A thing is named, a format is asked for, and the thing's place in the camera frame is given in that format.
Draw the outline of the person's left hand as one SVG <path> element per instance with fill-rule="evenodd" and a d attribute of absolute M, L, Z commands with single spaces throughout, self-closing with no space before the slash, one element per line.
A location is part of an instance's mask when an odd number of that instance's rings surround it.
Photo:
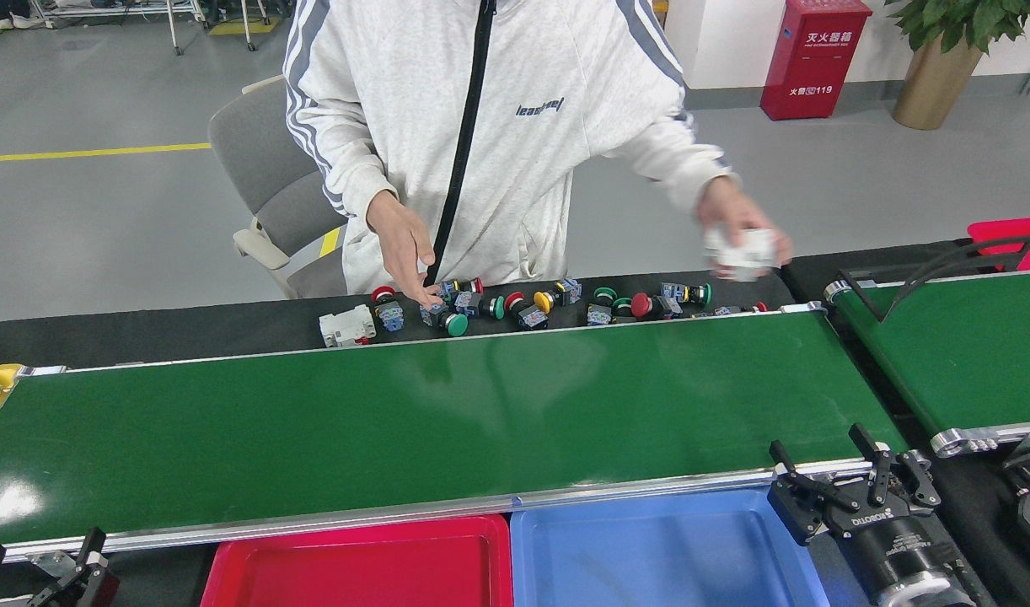
<path fill-rule="evenodd" d="M 775 251 L 774 266 L 787 266 L 793 259 L 795 247 L 792 239 L 731 177 L 718 176 L 708 181 L 696 205 L 695 215 L 705 232 L 720 229 L 734 247 L 746 245 L 747 230 L 769 230 Z"/>

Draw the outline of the person's right hand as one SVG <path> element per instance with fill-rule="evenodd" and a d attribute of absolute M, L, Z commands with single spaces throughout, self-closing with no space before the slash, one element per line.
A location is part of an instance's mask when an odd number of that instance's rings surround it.
<path fill-rule="evenodd" d="M 405 207 L 392 191 L 381 190 L 370 200 L 366 223 L 375 232 L 383 254 L 384 269 L 409 299 L 430 309 L 442 300 L 436 286 L 426 286 L 426 273 L 419 272 L 437 260 L 430 231 L 417 212 Z"/>

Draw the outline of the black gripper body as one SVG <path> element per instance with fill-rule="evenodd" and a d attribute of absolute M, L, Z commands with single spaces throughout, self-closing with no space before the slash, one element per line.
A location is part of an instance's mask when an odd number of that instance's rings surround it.
<path fill-rule="evenodd" d="M 851 571 L 871 604 L 952 602 L 945 561 L 930 534 L 909 513 L 907 502 L 888 497 L 888 505 L 846 513 L 828 507 L 827 525 Z"/>

